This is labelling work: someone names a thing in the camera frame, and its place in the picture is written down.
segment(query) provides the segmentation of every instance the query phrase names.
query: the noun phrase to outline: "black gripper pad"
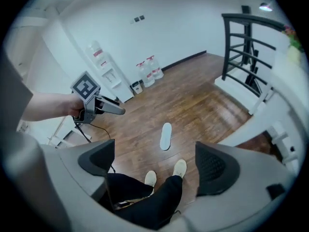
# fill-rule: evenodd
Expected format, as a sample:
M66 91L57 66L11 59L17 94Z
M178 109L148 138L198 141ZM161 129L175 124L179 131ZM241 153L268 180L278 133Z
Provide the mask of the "black gripper pad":
M236 182L240 166L234 157L201 142L196 142L195 151L199 173L197 196L221 194Z

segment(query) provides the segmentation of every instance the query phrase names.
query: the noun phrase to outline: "pant leg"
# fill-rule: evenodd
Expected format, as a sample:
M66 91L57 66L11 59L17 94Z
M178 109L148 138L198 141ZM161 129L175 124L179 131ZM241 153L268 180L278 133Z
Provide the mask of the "pant leg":
M170 176L152 196L115 211L119 217L148 229L158 230L168 224L183 193L183 179Z
M110 189L111 200L113 204L132 199L141 199L149 196L153 187L138 181L125 174L108 174L108 186ZM111 210L108 193L99 201L106 209Z

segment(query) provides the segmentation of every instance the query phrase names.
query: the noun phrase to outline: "beige shoe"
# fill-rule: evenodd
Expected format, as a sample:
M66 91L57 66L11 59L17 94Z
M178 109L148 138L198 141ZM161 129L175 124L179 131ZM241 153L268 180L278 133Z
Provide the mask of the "beige shoe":
M185 160L181 159L178 162L176 162L173 175L178 175L181 178L183 178L186 171L187 171L187 163L185 162Z
M153 195L154 193L155 183L156 183L156 174L154 171L151 170L146 174L146 177L145 177L145 184L152 186L154 188L153 192L150 195Z

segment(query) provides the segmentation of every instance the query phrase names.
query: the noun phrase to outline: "ceiling light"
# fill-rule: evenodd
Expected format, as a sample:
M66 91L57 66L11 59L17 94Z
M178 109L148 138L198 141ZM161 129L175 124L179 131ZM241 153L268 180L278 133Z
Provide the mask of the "ceiling light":
M270 8L270 6L267 3L262 2L261 5L260 5L260 10L272 11L272 8Z

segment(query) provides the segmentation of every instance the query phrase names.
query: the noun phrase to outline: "flower pot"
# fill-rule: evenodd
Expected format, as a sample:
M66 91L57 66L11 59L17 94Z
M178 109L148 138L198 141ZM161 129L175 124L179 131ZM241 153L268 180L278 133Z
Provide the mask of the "flower pot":
M287 51L287 59L292 63L300 66L301 52L295 46L289 46Z

